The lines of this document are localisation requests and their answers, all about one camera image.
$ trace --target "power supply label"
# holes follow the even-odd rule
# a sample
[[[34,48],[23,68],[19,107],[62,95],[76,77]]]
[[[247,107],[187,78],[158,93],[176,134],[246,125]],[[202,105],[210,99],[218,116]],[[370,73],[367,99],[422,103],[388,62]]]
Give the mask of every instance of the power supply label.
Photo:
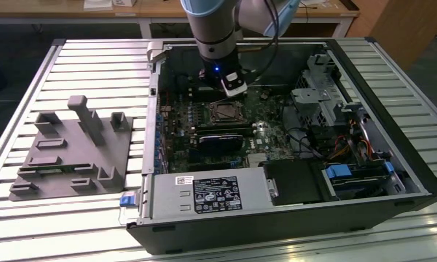
[[[236,176],[194,180],[198,214],[243,209]]]

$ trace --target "wooden cabinet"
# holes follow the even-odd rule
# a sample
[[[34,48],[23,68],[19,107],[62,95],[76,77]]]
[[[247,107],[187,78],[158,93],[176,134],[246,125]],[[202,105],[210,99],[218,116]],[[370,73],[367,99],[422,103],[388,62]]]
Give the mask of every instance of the wooden cabinet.
[[[360,16],[348,37],[375,37],[406,70],[437,34],[437,0],[352,0]]]

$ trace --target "cpu socket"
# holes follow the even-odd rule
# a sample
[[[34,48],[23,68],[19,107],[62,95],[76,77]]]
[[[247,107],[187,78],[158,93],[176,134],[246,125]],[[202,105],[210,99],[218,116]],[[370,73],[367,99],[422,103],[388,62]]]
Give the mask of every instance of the cpu socket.
[[[211,104],[211,123],[214,124],[231,124],[243,123],[244,119],[242,113],[240,102],[222,102]]]

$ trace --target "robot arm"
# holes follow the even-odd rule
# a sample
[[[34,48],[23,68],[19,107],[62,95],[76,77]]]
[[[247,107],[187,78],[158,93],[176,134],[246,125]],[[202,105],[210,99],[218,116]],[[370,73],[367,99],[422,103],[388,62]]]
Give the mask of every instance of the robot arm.
[[[274,37],[279,25],[282,35],[299,3],[300,0],[182,0],[204,62],[204,78],[211,85],[223,87],[228,97],[248,89],[239,61],[236,29],[243,27]]]

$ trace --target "slotted metal table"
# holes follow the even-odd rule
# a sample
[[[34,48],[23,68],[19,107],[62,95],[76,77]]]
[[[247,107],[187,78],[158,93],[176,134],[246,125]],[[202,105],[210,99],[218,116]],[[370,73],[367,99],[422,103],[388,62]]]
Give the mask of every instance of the slotted metal table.
[[[55,110],[60,119],[76,119],[67,99],[79,94],[100,117],[124,111],[135,118],[126,188],[142,186],[150,41],[55,42],[0,139],[0,261],[437,261],[437,203],[355,233],[154,256],[119,222],[122,194],[8,201],[38,113]],[[437,108],[378,43],[338,42],[437,176]]]

